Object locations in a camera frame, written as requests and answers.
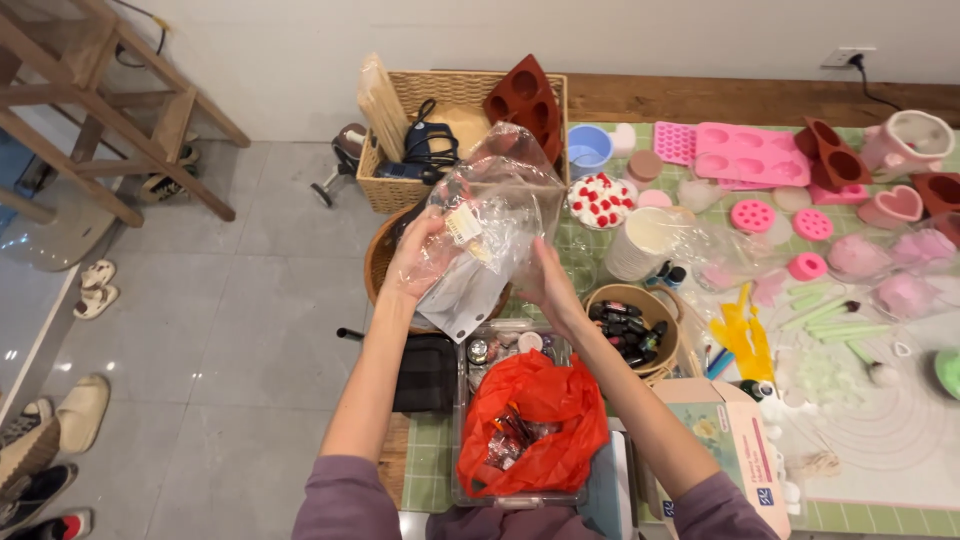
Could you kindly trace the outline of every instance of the purple sleeve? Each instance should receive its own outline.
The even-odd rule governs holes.
[[[674,502],[682,540],[779,540],[727,473],[700,482]]]
[[[376,467],[353,455],[318,457],[306,482],[306,501],[300,506],[292,538],[400,540],[396,507]]]

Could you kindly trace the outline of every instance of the cardboard box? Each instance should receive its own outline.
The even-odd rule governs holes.
[[[790,522],[777,480],[777,451],[767,441],[753,398],[732,384],[707,379],[663,380],[653,390],[716,457],[760,517],[780,538],[788,538]],[[636,460],[640,463],[642,457],[636,454]],[[637,474],[650,513],[676,537],[672,501],[646,463],[637,467]]]

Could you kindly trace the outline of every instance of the white wall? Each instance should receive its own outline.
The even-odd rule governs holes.
[[[867,45],[873,80],[960,84],[956,0],[133,2],[174,26],[168,58],[260,140],[329,140],[359,120],[370,51],[392,69],[507,70],[532,52],[547,71],[852,80],[817,66]]]

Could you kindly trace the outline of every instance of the black pouch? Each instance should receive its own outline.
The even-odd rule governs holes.
[[[442,333],[407,337],[396,378],[394,412],[453,412],[457,346]]]

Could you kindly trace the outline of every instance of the wooden table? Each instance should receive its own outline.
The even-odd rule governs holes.
[[[643,77],[567,73],[573,122],[728,122],[802,126],[804,116],[835,127],[864,128],[885,120],[890,107],[869,100],[860,83]],[[871,93],[918,109],[960,129],[960,86],[871,83]],[[395,413],[378,472],[397,508],[403,495],[410,419]]]

